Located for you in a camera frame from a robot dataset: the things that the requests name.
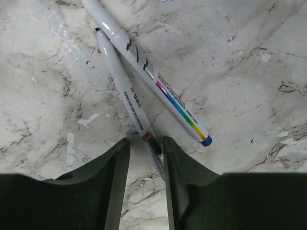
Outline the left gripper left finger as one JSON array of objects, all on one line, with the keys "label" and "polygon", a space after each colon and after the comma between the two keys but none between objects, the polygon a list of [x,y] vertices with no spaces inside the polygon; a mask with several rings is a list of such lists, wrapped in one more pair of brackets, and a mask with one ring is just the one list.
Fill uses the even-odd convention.
[{"label": "left gripper left finger", "polygon": [[117,230],[129,162],[130,142],[123,138],[57,179],[1,174],[1,229]]}]

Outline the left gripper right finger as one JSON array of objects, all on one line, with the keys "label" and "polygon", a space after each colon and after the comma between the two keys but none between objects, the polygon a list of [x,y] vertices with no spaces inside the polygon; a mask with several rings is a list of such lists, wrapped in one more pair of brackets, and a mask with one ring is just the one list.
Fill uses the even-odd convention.
[{"label": "left gripper right finger", "polygon": [[172,230],[304,230],[305,173],[219,175],[164,137],[169,227]]}]

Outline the green-end white marker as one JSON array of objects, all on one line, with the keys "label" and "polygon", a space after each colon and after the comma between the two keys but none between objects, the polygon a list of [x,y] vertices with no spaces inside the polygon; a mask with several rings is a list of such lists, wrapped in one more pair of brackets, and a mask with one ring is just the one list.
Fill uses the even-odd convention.
[{"label": "green-end white marker", "polygon": [[95,29],[100,51],[105,59],[106,65],[113,78],[114,85],[118,90],[136,130],[142,138],[147,150],[150,152],[155,166],[161,176],[165,179],[163,151],[158,143],[150,122],[141,106],[132,83],[126,74],[116,52],[104,32],[100,28]]}]

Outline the blue-end white marker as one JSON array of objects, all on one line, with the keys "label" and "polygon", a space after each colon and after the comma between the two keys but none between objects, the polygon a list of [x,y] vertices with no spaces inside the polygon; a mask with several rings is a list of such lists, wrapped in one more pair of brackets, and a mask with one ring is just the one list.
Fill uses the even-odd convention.
[{"label": "blue-end white marker", "polygon": [[209,131],[201,126],[180,97],[150,63],[142,49],[138,48],[135,42],[113,19],[112,15],[97,0],[83,0],[82,4],[98,24],[98,27],[109,38],[111,44],[137,71],[191,136],[205,147],[211,145],[213,140]]}]

